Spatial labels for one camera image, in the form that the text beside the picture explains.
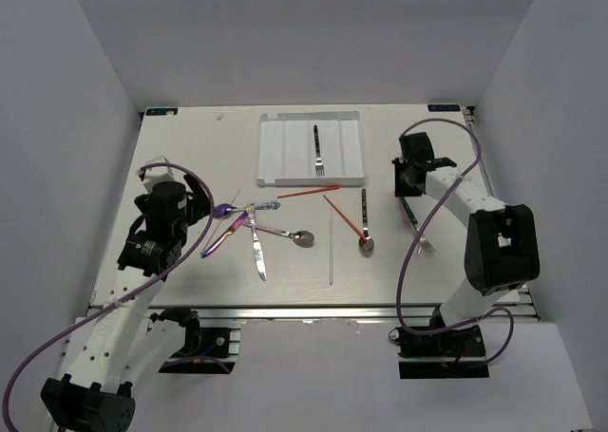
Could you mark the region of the iridescent purple spoon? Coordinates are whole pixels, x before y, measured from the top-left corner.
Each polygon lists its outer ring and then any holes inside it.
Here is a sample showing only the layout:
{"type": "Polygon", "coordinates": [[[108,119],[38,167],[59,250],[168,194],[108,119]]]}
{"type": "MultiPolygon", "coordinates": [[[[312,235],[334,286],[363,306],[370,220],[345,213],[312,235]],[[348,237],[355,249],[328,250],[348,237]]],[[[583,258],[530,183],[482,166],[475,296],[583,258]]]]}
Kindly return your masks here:
{"type": "MultiPolygon", "coordinates": [[[[281,204],[278,200],[272,200],[272,201],[267,201],[267,202],[262,202],[262,203],[247,204],[244,206],[227,207],[225,210],[227,212],[230,212],[231,214],[233,214],[233,213],[238,213],[238,212],[246,212],[249,208],[252,208],[253,210],[256,210],[256,211],[277,210],[280,206],[281,206],[281,204]]],[[[223,214],[223,212],[224,212],[224,210],[218,205],[212,211],[211,216],[213,218],[217,218],[218,216],[221,216],[223,214]]]]}

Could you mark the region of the iridescent rainbow knife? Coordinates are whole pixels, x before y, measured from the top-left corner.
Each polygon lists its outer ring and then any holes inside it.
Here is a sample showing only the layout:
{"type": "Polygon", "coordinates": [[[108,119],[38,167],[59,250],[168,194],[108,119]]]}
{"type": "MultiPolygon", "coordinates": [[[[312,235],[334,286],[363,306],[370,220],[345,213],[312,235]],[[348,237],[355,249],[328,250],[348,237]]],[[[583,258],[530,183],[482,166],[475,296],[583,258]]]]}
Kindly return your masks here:
{"type": "Polygon", "coordinates": [[[206,258],[213,254],[224,242],[225,240],[233,235],[238,228],[242,225],[242,223],[247,219],[247,213],[243,212],[238,218],[234,220],[234,222],[213,242],[211,243],[201,254],[201,258],[206,258]]]}

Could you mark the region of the teal handle fork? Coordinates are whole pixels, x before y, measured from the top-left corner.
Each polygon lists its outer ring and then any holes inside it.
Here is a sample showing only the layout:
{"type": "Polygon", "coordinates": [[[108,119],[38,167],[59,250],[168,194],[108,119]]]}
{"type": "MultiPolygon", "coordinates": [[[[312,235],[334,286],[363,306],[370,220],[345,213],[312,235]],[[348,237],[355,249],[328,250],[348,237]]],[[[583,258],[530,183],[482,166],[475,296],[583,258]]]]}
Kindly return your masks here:
{"type": "Polygon", "coordinates": [[[418,219],[417,219],[416,215],[413,213],[413,211],[411,210],[406,198],[399,197],[398,200],[399,200],[400,204],[402,205],[402,208],[404,209],[410,224],[414,225],[414,226],[418,225],[418,219]]]}

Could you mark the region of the silver ornate knife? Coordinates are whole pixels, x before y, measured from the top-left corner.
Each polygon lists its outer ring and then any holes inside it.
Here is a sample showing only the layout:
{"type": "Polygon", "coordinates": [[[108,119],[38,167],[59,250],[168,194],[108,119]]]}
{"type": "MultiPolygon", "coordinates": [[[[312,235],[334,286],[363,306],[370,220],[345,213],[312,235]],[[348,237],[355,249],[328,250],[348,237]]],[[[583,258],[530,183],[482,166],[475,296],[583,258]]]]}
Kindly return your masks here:
{"type": "Polygon", "coordinates": [[[258,234],[257,234],[257,221],[256,221],[255,206],[253,204],[249,205],[246,208],[246,212],[248,215],[248,221],[251,226],[252,244],[253,244],[254,259],[255,259],[255,263],[256,263],[257,274],[262,281],[266,281],[267,280],[266,266],[265,266],[265,260],[264,260],[264,254],[262,251],[261,242],[260,242],[258,234]]]}

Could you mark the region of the pink handle fork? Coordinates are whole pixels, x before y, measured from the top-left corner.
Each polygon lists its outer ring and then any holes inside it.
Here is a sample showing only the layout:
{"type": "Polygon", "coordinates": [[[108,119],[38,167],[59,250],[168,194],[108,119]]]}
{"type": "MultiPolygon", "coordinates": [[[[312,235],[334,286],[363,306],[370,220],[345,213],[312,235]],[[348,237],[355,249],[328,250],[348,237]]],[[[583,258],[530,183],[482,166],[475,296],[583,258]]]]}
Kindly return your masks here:
{"type": "Polygon", "coordinates": [[[419,241],[417,243],[417,253],[425,253],[425,254],[435,254],[437,250],[435,247],[429,242],[428,238],[419,230],[417,225],[417,220],[412,219],[409,215],[406,215],[406,222],[414,235],[419,236],[419,241]]]}

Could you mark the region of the black handle fork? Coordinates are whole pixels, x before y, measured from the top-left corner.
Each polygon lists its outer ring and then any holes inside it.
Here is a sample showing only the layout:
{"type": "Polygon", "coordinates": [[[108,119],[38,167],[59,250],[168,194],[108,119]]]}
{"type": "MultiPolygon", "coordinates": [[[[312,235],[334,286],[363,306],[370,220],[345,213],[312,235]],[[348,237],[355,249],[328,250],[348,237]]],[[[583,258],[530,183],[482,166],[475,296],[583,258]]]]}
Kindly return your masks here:
{"type": "Polygon", "coordinates": [[[315,163],[314,163],[315,173],[318,177],[324,177],[325,168],[324,168],[324,162],[323,162],[322,155],[321,155],[318,126],[316,124],[313,126],[313,139],[314,139],[314,149],[315,149],[315,163]]]}

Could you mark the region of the black handle spoon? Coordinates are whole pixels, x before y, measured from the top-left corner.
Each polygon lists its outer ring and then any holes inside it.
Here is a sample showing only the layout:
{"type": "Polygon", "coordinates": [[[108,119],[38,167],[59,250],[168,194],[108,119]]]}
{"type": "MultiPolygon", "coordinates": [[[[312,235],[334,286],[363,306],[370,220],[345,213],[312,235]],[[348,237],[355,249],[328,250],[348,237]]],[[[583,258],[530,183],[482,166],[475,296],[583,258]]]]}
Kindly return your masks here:
{"type": "Polygon", "coordinates": [[[361,189],[362,235],[359,238],[359,249],[365,257],[370,257],[374,251],[374,241],[369,233],[369,217],[367,190],[361,189]]]}

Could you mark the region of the pink handle spoon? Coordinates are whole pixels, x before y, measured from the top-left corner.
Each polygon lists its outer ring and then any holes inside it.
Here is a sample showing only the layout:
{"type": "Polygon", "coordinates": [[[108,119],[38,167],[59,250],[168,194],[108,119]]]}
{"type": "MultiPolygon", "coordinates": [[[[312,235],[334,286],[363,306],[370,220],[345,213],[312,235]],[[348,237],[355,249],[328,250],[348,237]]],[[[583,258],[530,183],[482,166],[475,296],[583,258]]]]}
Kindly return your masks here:
{"type": "Polygon", "coordinates": [[[293,241],[293,243],[300,248],[310,248],[314,244],[314,235],[308,231],[287,231],[279,230],[276,228],[258,225],[257,228],[267,234],[277,235],[285,237],[293,241]]]}

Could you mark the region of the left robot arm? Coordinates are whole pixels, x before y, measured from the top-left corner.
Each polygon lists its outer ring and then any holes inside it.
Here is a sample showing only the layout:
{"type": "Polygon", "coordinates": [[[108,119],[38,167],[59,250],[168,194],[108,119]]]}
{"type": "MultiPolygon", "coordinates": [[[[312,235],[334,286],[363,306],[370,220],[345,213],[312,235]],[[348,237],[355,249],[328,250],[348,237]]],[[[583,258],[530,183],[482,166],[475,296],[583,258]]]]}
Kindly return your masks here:
{"type": "Polygon", "coordinates": [[[135,393],[173,355],[200,346],[198,315],[173,307],[153,315],[153,327],[134,339],[169,273],[190,249],[188,230],[211,215],[206,185],[191,174],[142,179],[135,198],[140,214],[128,230],[106,305],[87,317],[92,331],[59,379],[49,378],[41,399],[55,424],[67,431],[125,431],[135,413],[135,393]]]}

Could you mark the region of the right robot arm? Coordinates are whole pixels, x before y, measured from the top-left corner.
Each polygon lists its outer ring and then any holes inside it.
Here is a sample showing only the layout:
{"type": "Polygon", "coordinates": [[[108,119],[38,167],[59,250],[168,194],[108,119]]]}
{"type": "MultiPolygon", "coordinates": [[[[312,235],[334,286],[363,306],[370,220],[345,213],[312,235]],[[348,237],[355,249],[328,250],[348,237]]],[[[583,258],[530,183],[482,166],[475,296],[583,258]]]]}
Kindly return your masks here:
{"type": "Polygon", "coordinates": [[[486,317],[500,298],[539,276],[534,215],[526,205],[507,205],[490,196],[453,160],[437,158],[426,133],[402,134],[399,143],[401,157],[393,161],[395,194],[437,200],[420,229],[443,208],[466,228],[464,280],[426,329],[402,326],[413,335],[429,335],[430,346],[448,355],[464,341],[460,327],[486,317]]]}

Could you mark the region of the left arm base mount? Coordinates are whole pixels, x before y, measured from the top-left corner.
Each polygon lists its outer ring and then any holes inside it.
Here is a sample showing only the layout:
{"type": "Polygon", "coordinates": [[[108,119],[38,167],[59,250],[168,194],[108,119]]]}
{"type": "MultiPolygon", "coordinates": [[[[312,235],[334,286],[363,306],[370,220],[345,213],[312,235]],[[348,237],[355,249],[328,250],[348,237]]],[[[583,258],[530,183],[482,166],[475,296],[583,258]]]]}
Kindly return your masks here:
{"type": "Polygon", "coordinates": [[[160,322],[178,324],[183,344],[165,362],[162,374],[220,374],[232,373],[238,356],[239,331],[227,327],[206,327],[200,317],[188,308],[170,308],[161,313],[153,312],[150,325],[160,322]]]}

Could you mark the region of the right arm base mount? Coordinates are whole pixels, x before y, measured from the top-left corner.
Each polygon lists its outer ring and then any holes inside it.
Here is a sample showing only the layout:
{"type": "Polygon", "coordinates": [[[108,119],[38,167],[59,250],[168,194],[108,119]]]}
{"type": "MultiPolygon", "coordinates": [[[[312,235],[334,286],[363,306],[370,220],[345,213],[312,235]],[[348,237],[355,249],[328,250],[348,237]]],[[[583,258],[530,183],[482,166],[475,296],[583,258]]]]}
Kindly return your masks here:
{"type": "Polygon", "coordinates": [[[395,328],[388,338],[398,348],[402,380],[489,377],[485,343],[478,326],[433,335],[414,335],[395,328]]]}

